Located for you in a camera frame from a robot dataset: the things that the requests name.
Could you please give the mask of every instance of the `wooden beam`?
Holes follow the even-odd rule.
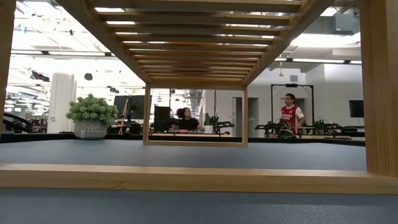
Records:
[[[248,145],[249,142],[249,93],[247,86],[243,88],[242,142],[245,145]]]
[[[281,29],[241,26],[211,26],[184,24],[110,24],[114,32],[136,32],[146,34],[191,34],[191,35],[273,35],[278,36]]]
[[[151,77],[153,88],[180,88],[190,90],[242,90],[242,81],[235,78],[178,78]]]
[[[228,144],[228,142],[210,143]],[[398,179],[374,175],[366,171],[345,170],[1,164],[0,187],[398,194]]]
[[[235,63],[235,62],[194,62],[194,63],[187,63],[187,62],[178,62],[178,61],[145,61],[140,60],[139,63],[142,66],[217,66],[217,67],[230,67],[230,68],[251,68],[254,64],[253,63]]]
[[[195,12],[99,12],[104,21],[133,21],[162,24],[250,24],[286,26],[289,16],[257,16]]]
[[[178,57],[230,57],[230,58],[259,58],[259,52],[209,52],[187,50],[132,50],[133,55],[178,56]]]
[[[162,74],[162,73],[174,73],[174,74],[189,74],[189,75],[201,75],[201,74],[219,74],[219,75],[246,75],[248,72],[246,71],[198,71],[198,70],[189,70],[189,69],[146,69],[147,73],[150,74]]]
[[[239,78],[243,80],[245,75],[214,75],[214,74],[193,74],[186,75],[184,73],[149,73],[150,77],[174,77],[174,78]]]
[[[12,33],[14,30],[15,0],[0,2],[0,121],[4,115],[4,104],[7,96],[7,81],[10,66]]]
[[[170,65],[142,65],[140,66],[143,70],[184,70],[184,71],[244,71],[248,72],[250,68],[239,68],[239,67],[209,67],[203,65],[192,65],[192,66],[170,66]]]
[[[81,0],[57,0],[81,25],[93,34],[106,48],[126,64],[142,81],[148,82],[145,74],[138,69],[138,64],[130,56],[116,35],[104,26],[96,11]]]
[[[150,84],[147,83],[145,86],[145,98],[144,98],[144,124],[142,126],[142,142],[145,144],[149,140],[149,115],[150,115]]]
[[[222,44],[272,44],[274,39],[261,37],[223,37],[212,35],[160,35],[160,34],[118,34],[121,41],[155,42],[203,42]]]
[[[254,63],[255,58],[217,58],[217,57],[168,57],[168,56],[134,56],[137,60],[175,60],[179,62],[236,62],[236,63]]]
[[[289,29],[284,30],[279,38],[269,46],[267,53],[253,67],[252,72],[245,79],[244,84],[249,85],[256,79],[315,19],[323,13],[334,0],[307,0],[302,5],[300,12],[289,22]]]
[[[360,0],[368,171],[398,177],[398,2]]]
[[[265,52],[266,46],[254,45],[189,45],[189,44],[148,44],[148,43],[124,43],[130,49],[153,50],[206,50],[206,51],[230,51],[230,52]]]
[[[300,1],[257,0],[88,0],[95,7],[130,9],[156,9],[165,11],[239,11],[239,12],[288,12],[300,9]]]

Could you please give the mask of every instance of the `man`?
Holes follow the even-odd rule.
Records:
[[[282,107],[280,120],[284,123],[290,124],[293,133],[297,134],[297,128],[300,128],[303,125],[305,118],[303,111],[297,105],[294,105],[295,100],[295,95],[291,93],[285,95],[286,106]]]

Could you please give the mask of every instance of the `doorway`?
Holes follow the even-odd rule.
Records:
[[[258,125],[259,120],[259,98],[249,97],[248,98],[248,108],[249,108],[249,138],[257,138],[258,133],[254,129]],[[243,100],[242,97],[232,98],[232,120],[235,127],[232,130],[232,135],[234,137],[242,137],[242,120],[243,120]]]

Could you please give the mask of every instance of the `curly hair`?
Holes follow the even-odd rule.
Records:
[[[184,118],[185,117],[185,110],[186,109],[188,109],[188,108],[180,108],[180,109],[178,109],[177,110],[177,116],[178,116],[178,118]]]

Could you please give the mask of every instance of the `computer monitor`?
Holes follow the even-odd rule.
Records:
[[[130,115],[130,111],[131,119],[144,119],[144,103],[145,96],[115,96],[113,105],[115,105],[119,111],[119,119],[123,116],[125,106],[126,118]]]
[[[350,100],[349,113],[352,118],[363,118],[363,100]]]

